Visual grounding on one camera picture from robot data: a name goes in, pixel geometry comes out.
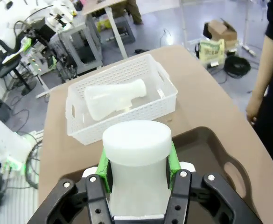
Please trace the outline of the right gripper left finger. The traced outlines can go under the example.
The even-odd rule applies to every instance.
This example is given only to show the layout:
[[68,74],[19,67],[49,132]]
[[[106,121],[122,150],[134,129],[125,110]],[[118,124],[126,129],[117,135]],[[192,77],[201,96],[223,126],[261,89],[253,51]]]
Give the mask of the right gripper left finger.
[[28,223],[71,224],[86,207],[90,224],[111,224],[106,194],[112,190],[112,172],[105,151],[95,169],[86,169],[78,182],[59,180]]

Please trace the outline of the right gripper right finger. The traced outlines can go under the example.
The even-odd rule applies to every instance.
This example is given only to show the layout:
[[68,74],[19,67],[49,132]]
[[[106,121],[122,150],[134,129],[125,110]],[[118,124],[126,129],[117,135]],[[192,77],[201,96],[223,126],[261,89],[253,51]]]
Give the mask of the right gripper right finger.
[[198,202],[210,214],[216,224],[260,224],[261,220],[238,193],[219,173],[197,172],[183,169],[175,146],[171,146],[167,158],[167,179],[171,195],[163,222],[185,224],[189,204]]

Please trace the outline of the person's right hand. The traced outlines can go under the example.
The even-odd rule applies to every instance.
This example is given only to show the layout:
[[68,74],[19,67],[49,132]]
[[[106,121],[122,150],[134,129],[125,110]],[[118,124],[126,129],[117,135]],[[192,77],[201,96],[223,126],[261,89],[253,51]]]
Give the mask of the person's right hand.
[[262,100],[251,96],[248,105],[246,107],[246,118],[248,122],[253,125],[257,119],[258,111]]

